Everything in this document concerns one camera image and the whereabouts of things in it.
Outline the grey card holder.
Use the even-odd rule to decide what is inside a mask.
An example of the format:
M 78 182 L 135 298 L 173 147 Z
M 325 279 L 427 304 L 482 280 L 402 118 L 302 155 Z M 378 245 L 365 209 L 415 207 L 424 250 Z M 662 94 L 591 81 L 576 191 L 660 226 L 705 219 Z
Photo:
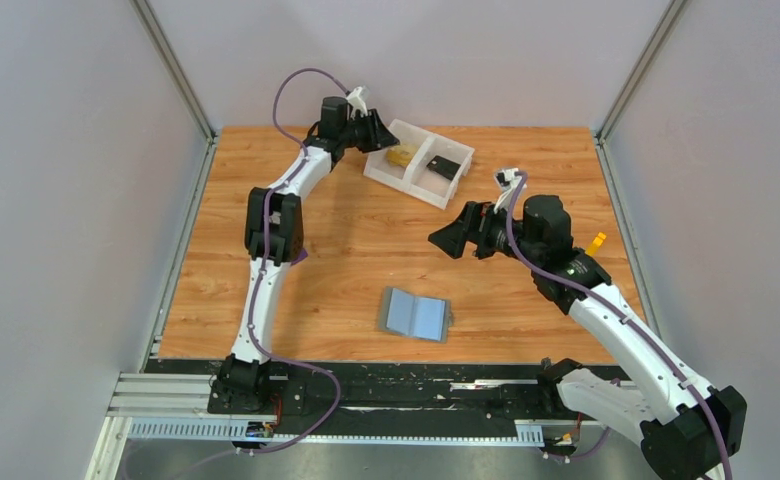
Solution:
M 415 295 L 386 287 L 377 317 L 380 331 L 435 343 L 446 343 L 454 316 L 447 299 Z

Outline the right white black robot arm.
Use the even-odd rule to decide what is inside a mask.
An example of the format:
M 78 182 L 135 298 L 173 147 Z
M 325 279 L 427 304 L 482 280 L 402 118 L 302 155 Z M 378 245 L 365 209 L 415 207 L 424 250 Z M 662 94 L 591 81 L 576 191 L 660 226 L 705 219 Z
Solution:
M 635 386 L 617 387 L 564 359 L 538 377 L 541 411 L 589 415 L 638 445 L 662 479 L 731 478 L 747 410 L 742 395 L 714 387 L 644 324 L 604 268 L 574 245 L 558 197 L 526 199 L 519 220 L 512 211 L 469 202 L 428 240 L 453 259 L 472 244 L 478 259 L 502 253 L 521 261 L 538 291 L 590 332 Z

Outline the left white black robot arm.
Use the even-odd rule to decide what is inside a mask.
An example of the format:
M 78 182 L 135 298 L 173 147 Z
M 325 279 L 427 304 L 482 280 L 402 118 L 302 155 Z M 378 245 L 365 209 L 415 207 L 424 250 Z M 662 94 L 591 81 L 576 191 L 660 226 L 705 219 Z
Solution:
M 270 405 L 278 302 L 289 270 L 306 256 L 303 203 L 347 150 L 372 153 L 398 143 L 377 109 L 329 96 L 289 168 L 269 186 L 250 191 L 244 229 L 250 257 L 247 298 L 231 352 L 213 378 L 209 412 L 256 414 Z

